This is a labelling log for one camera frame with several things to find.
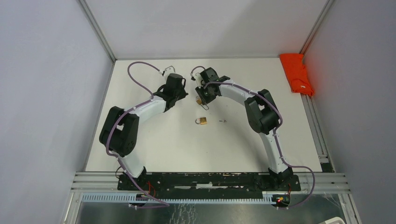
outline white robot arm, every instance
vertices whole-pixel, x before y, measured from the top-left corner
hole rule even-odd
[[[191,79],[197,83],[195,90],[203,105],[212,102],[217,96],[222,96],[245,106],[250,126],[262,139],[268,156],[269,172],[274,176],[276,182],[282,182],[287,176],[293,174],[291,168],[283,163],[277,149],[275,137],[272,132],[270,133],[272,129],[278,126],[279,117],[266,102],[252,94],[254,91],[246,91],[245,88],[241,88],[230,78],[226,76],[219,77],[212,68],[191,74]],[[267,99],[276,108],[268,90],[259,91],[258,94]]]
[[[233,80],[226,80],[224,81],[224,83],[235,84]],[[238,89],[233,85],[220,85],[219,89],[223,97],[230,98],[238,102],[242,106],[245,106],[245,101],[248,98],[254,97],[254,95]],[[288,166],[286,166],[281,160],[281,156],[279,155],[274,136],[271,133],[259,133],[259,136],[261,137],[265,151],[267,152],[269,168],[275,173],[280,173],[287,170]]]
[[[252,94],[252,91],[246,91],[245,88],[236,85],[230,78],[226,76],[219,78],[212,68],[192,75],[191,79],[197,82],[198,87],[195,90],[201,98],[202,104],[206,105],[212,102],[217,96],[224,96],[245,106],[249,125],[263,141],[269,159],[269,174],[273,180],[271,182],[275,188],[293,175],[292,169],[282,162],[275,138],[269,133],[279,125],[278,115],[266,103],[269,102],[276,108],[269,91],[259,91],[258,94],[261,97],[257,97]],[[139,177],[144,172],[144,165],[139,161],[136,151],[133,150],[136,145],[138,126],[151,117],[168,111],[176,101],[185,98],[188,94],[184,88],[185,79],[181,75],[169,74],[166,84],[154,93],[154,98],[123,117],[119,123],[122,128],[115,129],[110,139],[109,149],[118,156],[133,178]],[[116,106],[110,109],[99,136],[99,141],[102,144],[106,145],[110,130],[124,112],[123,109]]]

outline black base bracket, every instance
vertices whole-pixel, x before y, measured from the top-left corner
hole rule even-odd
[[[262,199],[263,191],[301,191],[297,175],[274,188],[273,177],[268,173],[143,172],[136,181],[147,191],[150,184],[159,199]],[[120,175],[117,189],[138,190],[125,174]]]

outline orange cloth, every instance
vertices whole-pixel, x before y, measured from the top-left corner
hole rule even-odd
[[[315,91],[307,77],[302,54],[281,54],[281,62],[292,92],[313,96]]]

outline white wall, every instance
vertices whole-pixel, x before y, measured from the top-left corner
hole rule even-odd
[[[116,58],[298,52],[326,0],[87,0]]]
[[[305,63],[363,223],[396,223],[396,1],[336,1]]]
[[[75,0],[2,0],[0,55],[0,223],[59,223],[111,62]]]

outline brass padlock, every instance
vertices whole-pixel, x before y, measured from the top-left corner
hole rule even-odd
[[[202,100],[200,97],[196,97],[196,102],[197,104],[202,105]]]
[[[201,105],[201,107],[204,108],[206,111],[209,110],[208,105],[202,105],[202,99],[199,96],[195,97],[195,101],[197,102],[197,104]]]
[[[195,123],[197,125],[206,125],[208,122],[206,122],[206,118],[198,118],[195,120]]]

